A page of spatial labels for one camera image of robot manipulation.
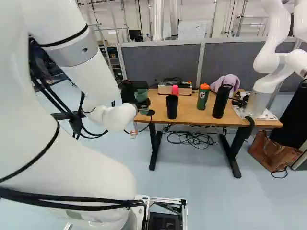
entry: green bottle label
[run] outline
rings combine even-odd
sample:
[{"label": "green bottle label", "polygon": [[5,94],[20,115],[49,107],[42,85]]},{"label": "green bottle label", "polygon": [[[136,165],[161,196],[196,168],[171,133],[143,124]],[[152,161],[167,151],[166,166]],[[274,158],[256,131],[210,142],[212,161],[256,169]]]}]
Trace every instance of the green bottle label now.
[{"label": "green bottle label", "polygon": [[206,96],[206,92],[200,92],[200,98],[204,99]]},{"label": "green bottle label", "polygon": [[209,95],[209,90],[200,89],[197,100],[197,109],[205,110],[208,95]]}]

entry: wooden desk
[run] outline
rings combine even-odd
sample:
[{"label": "wooden desk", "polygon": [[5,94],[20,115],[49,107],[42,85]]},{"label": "wooden desk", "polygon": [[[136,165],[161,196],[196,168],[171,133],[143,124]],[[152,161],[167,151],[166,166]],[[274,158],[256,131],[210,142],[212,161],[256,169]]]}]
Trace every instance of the wooden desk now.
[{"label": "wooden desk", "polygon": [[155,115],[150,117],[138,114],[134,121],[149,123],[149,131],[152,143],[152,156],[150,160],[149,169],[155,170],[158,150],[162,138],[162,132],[156,132],[155,123],[167,124],[189,124],[189,125],[204,125],[204,126],[228,126],[239,127],[235,135],[232,145],[230,146],[224,135],[219,135],[220,142],[226,152],[228,161],[232,168],[234,177],[241,178],[241,172],[236,162],[236,156],[241,149],[245,139],[247,139],[254,126],[260,128],[279,128],[283,124],[280,121],[263,121],[253,120],[251,118],[241,119],[233,110],[231,100],[228,100],[221,119],[212,117],[212,111],[215,103],[215,94],[210,92],[206,109],[204,111],[196,108],[198,93],[193,93],[191,96],[179,96],[177,118],[170,120],[167,118],[166,112],[166,95],[158,95],[157,90],[149,90],[148,97],[151,101],[150,109],[155,110]]},{"label": "wooden desk", "polygon": [[[204,111],[196,108],[198,94],[193,93],[191,96],[179,96],[177,119],[170,120],[167,118],[166,112],[166,95],[158,95],[157,90],[149,90],[148,97],[151,101],[150,109],[155,110],[155,115],[152,117],[153,123],[167,124],[189,124],[202,126],[233,126],[247,127],[249,122],[241,119],[233,110],[231,100],[228,100],[221,119],[216,119],[212,116],[212,111],[215,103],[215,94],[210,92],[206,109]],[[141,115],[135,117],[135,122],[148,123],[149,116]],[[255,126],[261,128],[280,128],[283,124],[280,121],[261,121],[255,120]]]}]

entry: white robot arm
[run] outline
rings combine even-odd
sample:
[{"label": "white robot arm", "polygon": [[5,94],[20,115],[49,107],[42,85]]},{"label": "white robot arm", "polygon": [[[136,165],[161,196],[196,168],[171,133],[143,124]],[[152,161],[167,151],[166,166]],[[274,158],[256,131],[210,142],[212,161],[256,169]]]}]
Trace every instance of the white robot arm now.
[{"label": "white robot arm", "polygon": [[126,103],[107,107],[119,96],[117,83],[74,1],[23,0],[32,37],[85,93],[84,113],[109,131],[122,131],[138,110]]},{"label": "white robot arm", "polygon": [[[0,189],[134,200],[130,170],[73,139],[44,110],[31,85],[28,32],[87,95],[84,109],[97,108],[95,121],[119,130],[137,113],[132,104],[100,107],[119,90],[75,1],[10,0],[0,7],[0,19]],[[120,230],[132,216],[126,208],[59,212],[71,223],[101,230]]]},{"label": "white robot arm", "polygon": [[[301,77],[307,73],[307,53],[294,50],[291,53],[275,53],[279,44],[290,30],[291,16],[281,0],[261,0],[269,15],[270,31],[268,39],[254,61],[254,69],[259,73],[269,73],[257,80],[253,87],[245,112],[255,118],[261,117],[276,87],[296,72]],[[307,41],[307,0],[297,0],[294,10],[294,35]]]}]

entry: plush toy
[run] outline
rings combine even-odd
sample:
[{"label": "plush toy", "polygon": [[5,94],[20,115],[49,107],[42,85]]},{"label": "plush toy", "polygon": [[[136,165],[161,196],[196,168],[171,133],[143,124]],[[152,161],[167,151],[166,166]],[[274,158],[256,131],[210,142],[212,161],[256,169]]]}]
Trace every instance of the plush toy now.
[{"label": "plush toy", "polygon": [[238,90],[240,87],[240,79],[233,74],[228,74],[226,76],[221,76],[218,80],[210,85],[210,89],[217,92],[221,85],[232,85],[229,97],[232,97],[234,91]]}]

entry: desk leg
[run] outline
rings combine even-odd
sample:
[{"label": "desk leg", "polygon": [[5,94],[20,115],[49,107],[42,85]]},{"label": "desk leg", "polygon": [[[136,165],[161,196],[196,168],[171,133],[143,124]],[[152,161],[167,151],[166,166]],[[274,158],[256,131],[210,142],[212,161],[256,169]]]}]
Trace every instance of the desk leg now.
[{"label": "desk leg", "polygon": [[246,119],[250,122],[250,125],[248,127],[239,127],[238,131],[236,132],[235,138],[229,146],[226,137],[224,135],[219,135],[220,141],[222,143],[222,146],[226,152],[226,156],[228,158],[230,167],[232,169],[232,173],[235,178],[241,178],[241,172],[238,166],[238,163],[236,162],[236,156],[239,153],[244,140],[248,139],[251,132],[253,131],[253,128],[255,126],[254,120],[250,117],[246,117]]},{"label": "desk leg", "polygon": [[162,132],[161,131],[156,132],[154,123],[149,124],[149,132],[150,132],[150,140],[151,140],[152,149],[153,149],[152,156],[150,158],[150,163],[149,163],[149,170],[154,171],[155,165],[157,164],[157,157],[158,157],[158,152],[159,152],[159,146],[161,143]]}]

